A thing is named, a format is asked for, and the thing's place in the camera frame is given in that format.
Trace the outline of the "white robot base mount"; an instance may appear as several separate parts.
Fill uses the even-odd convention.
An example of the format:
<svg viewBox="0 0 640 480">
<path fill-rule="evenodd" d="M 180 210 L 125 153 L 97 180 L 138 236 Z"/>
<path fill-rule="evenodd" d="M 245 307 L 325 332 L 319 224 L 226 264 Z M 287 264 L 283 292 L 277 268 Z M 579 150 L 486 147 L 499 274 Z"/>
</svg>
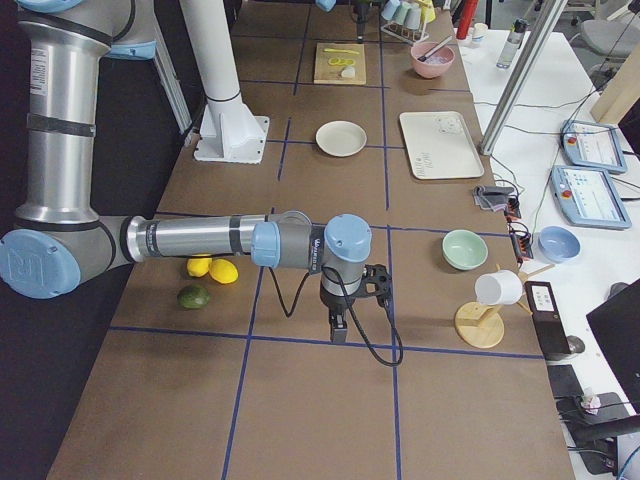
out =
<svg viewBox="0 0 640 480">
<path fill-rule="evenodd" d="M 180 3 L 203 85 L 206 107 L 194 157 L 198 161 L 258 164 L 270 120 L 244 103 L 224 3 Z"/>
</svg>

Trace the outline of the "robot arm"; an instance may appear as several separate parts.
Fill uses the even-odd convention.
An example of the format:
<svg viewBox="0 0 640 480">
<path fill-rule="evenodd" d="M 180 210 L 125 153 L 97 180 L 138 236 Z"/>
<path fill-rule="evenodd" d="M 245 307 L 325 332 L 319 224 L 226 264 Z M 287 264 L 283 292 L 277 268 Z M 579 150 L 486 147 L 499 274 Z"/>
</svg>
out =
<svg viewBox="0 0 640 480">
<path fill-rule="evenodd" d="M 91 207 L 99 62 L 151 59 L 158 24 L 150 1 L 23 1 L 31 42 L 28 189 L 1 240 L 1 277 L 35 299 L 66 294 L 117 266 L 148 258 L 247 255 L 259 266 L 321 277 L 331 339 L 342 343 L 367 293 L 371 230 L 342 214 L 323 226 L 298 211 L 148 220 Z"/>
<path fill-rule="evenodd" d="M 315 5 L 323 12 L 330 12 L 337 4 L 337 0 L 315 0 Z M 373 1 L 348 0 L 346 4 L 350 8 L 350 18 L 356 26 L 356 41 L 359 44 L 364 42 L 365 28 L 368 22 Z"/>
</svg>

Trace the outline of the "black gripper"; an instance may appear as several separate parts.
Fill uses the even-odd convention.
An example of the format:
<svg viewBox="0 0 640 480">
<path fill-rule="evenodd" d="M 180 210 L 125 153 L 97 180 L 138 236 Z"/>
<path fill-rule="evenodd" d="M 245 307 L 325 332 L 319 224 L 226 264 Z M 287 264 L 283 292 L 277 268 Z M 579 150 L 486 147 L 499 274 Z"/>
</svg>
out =
<svg viewBox="0 0 640 480">
<path fill-rule="evenodd" d="M 320 288 L 320 299 L 329 310 L 330 341 L 332 343 L 345 342 L 348 333 L 346 312 L 353 308 L 360 291 L 347 292 L 346 296 L 335 295 L 324 287 Z"/>
<path fill-rule="evenodd" d="M 364 43 L 364 27 L 368 22 L 371 11 L 371 1 L 357 0 L 354 3 L 353 12 L 355 14 L 355 23 L 357 27 L 357 43 Z"/>
</svg>

